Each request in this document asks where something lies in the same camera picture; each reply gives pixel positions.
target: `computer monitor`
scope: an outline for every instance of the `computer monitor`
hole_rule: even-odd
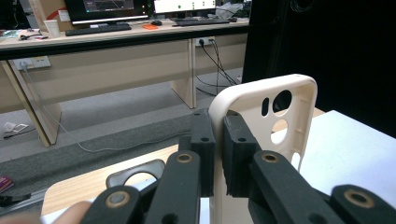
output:
[[[149,17],[150,0],[64,0],[73,25],[115,23]]]
[[[154,0],[154,14],[216,8],[216,0]]]

